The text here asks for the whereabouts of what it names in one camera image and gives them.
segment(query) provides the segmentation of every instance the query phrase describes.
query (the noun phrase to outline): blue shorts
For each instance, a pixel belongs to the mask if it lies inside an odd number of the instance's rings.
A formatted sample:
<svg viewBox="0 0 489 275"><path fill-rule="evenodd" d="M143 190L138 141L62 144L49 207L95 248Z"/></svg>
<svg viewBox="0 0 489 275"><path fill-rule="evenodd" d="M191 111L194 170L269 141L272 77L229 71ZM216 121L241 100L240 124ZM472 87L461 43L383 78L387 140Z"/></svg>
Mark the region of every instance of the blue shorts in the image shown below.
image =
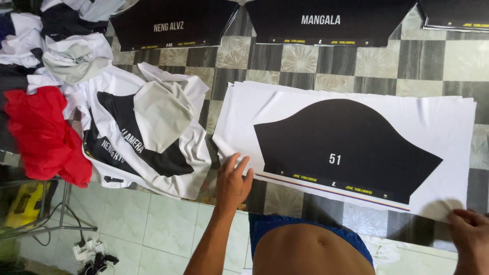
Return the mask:
<svg viewBox="0 0 489 275"><path fill-rule="evenodd" d="M294 224L310 224L325 228L336 235L343 238L345 241L350 243L360 254L362 254L372 266L374 266L372 256L368 251L365 243L362 241L360 236L353 232L343 228L336 228L331 226L322 225L317 222L301 220L297 218L284 217L279 215L259 215L259 214L248 214L249 220L249 236L251 241L251 258L255 256L256 245L260 241L260 239L267 233L268 231L275 229L277 227L285 226L285 225L294 225Z"/></svg>

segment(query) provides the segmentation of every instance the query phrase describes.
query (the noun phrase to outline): bare belly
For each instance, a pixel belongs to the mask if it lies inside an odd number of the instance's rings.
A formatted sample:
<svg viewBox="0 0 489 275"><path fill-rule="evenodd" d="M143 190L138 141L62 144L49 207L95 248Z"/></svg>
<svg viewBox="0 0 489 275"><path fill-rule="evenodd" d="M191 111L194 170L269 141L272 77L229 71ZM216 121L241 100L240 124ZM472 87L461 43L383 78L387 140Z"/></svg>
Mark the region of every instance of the bare belly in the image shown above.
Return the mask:
<svg viewBox="0 0 489 275"><path fill-rule="evenodd" d="M267 232L253 258L257 275L375 275L350 243L319 226L294 224Z"/></svg>

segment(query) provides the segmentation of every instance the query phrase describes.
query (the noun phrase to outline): number 51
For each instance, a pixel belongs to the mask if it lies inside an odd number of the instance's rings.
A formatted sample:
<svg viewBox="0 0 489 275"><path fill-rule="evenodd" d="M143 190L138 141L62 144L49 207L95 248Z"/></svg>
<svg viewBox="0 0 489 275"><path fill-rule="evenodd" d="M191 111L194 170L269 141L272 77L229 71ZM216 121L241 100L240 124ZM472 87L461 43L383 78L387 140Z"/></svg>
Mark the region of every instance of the number 51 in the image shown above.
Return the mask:
<svg viewBox="0 0 489 275"><path fill-rule="evenodd" d="M334 161L335 161L335 156L336 156L335 154L331 154L331 155L330 155L330 163L331 163L331 164L334 164ZM340 160L340 158L341 158L341 155L338 155L338 163L337 163L338 165L339 165L339 160Z"/></svg>

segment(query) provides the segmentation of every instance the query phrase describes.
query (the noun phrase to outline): blue fabric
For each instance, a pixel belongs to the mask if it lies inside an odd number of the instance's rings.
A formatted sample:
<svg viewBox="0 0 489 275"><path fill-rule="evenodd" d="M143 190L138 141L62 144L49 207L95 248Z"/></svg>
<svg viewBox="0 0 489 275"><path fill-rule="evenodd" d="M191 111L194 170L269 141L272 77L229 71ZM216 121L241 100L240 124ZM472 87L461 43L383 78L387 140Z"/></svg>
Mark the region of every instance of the blue fabric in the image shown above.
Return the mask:
<svg viewBox="0 0 489 275"><path fill-rule="evenodd" d="M350 243L360 254L362 254L372 266L374 266L372 256L368 251L365 243L362 241L360 236L353 232L343 228L336 228L331 226L322 225L313 221L306 221L297 218L284 217L279 215L259 215L259 214L248 214L249 220L249 236L251 242L251 258L255 256L255 249L260 241L260 239L267 233L268 231L275 229L277 227L285 226L285 225L294 225L294 224L310 224L325 228L336 235L343 238L345 241Z"/></svg>
<svg viewBox="0 0 489 275"><path fill-rule="evenodd" d="M14 24L10 13L0 14L0 41L5 40L7 35L15 35Z"/></svg>

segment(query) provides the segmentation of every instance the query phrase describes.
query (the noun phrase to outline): red fabric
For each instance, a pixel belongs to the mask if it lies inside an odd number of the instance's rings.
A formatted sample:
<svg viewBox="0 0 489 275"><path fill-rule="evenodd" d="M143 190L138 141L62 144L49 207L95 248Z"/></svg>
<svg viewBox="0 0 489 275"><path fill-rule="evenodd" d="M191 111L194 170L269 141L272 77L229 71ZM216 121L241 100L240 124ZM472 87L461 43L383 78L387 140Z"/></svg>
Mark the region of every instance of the red fabric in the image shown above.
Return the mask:
<svg viewBox="0 0 489 275"><path fill-rule="evenodd" d="M86 188L91 163L82 154L82 140L63 118L67 101L57 87L41 87L27 95L5 92L8 130L17 140L25 175L49 180L56 174L66 182Z"/></svg>

